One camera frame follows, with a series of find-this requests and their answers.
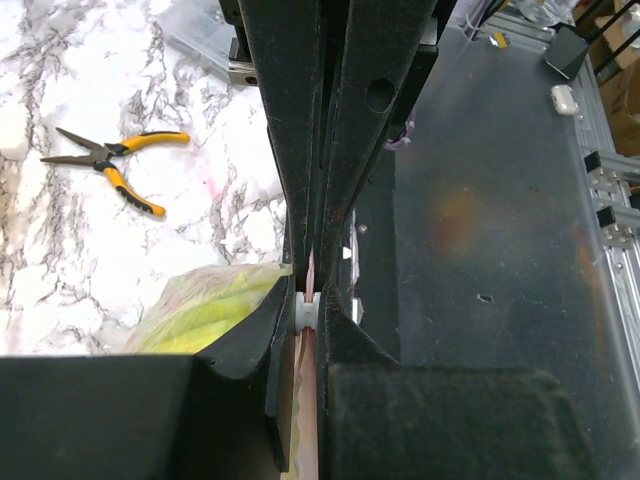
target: marble countertop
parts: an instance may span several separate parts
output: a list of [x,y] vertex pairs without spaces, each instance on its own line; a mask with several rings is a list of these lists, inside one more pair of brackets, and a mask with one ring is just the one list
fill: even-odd
[[[170,0],[3,0],[0,108],[26,109],[24,158],[0,158],[0,354],[117,348],[167,279],[203,265],[276,261],[285,205],[255,88],[235,88],[165,46]],[[126,205],[102,174],[39,159],[181,130],[188,146],[117,160],[164,206]]]

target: round hole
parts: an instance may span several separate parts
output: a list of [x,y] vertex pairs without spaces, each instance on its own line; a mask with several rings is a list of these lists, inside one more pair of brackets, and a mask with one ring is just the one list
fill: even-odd
[[386,78],[374,80],[367,87],[367,105],[372,112],[384,113],[391,107],[395,92],[393,83]]

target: cardboard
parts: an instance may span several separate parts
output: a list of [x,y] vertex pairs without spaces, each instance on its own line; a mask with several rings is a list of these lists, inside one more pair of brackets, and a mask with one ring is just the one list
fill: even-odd
[[[595,0],[581,0],[580,3],[573,9],[573,18],[577,21],[587,9],[594,3]],[[593,21],[597,17],[603,17],[605,15],[613,15],[614,13],[614,1],[608,0],[606,2],[602,2],[602,4],[591,14],[589,18],[585,18],[583,23],[580,24],[578,28],[576,28],[576,32],[578,35],[582,35],[583,37],[588,35],[589,33],[595,30],[595,26]]]
[[[611,17],[596,18],[595,24],[598,26],[598,28],[602,28],[604,24],[607,23],[610,19]],[[609,45],[609,48],[611,49],[611,51],[614,52],[626,40],[624,34],[622,33],[622,19],[618,20],[616,23],[611,25],[607,30],[605,30],[603,36],[604,36],[604,39],[607,41],[607,44]],[[618,55],[615,61],[618,63],[618,66],[624,70],[625,68],[633,65],[633,63],[637,59],[638,59],[638,55],[633,50],[633,48],[629,46],[622,53],[620,53],[620,55]]]
[[600,95],[616,150],[627,157],[640,155],[640,61],[600,87]]

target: white connector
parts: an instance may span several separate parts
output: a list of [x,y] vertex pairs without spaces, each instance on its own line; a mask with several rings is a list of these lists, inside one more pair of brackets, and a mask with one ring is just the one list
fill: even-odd
[[320,311],[320,292],[313,294],[313,303],[305,303],[304,293],[296,292],[296,335],[305,327],[316,329]]

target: needle-nose pliers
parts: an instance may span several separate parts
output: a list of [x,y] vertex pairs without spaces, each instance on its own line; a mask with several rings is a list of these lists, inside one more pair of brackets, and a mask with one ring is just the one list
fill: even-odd
[[56,130],[72,142],[91,150],[91,153],[83,156],[46,157],[42,158],[40,161],[93,167],[94,170],[104,173],[109,179],[109,182],[111,182],[111,185],[113,185],[118,193],[131,205],[152,215],[158,217],[164,216],[166,210],[159,205],[155,205],[148,200],[145,200],[134,192],[127,184],[120,171],[113,163],[111,163],[110,160],[112,157],[124,157],[136,150],[156,143],[188,143],[190,140],[188,134],[182,132],[149,132],[141,133],[140,135],[123,140],[120,143],[105,143],[104,145],[100,145],[99,143],[82,138],[71,132],[63,130],[62,128],[56,128]]

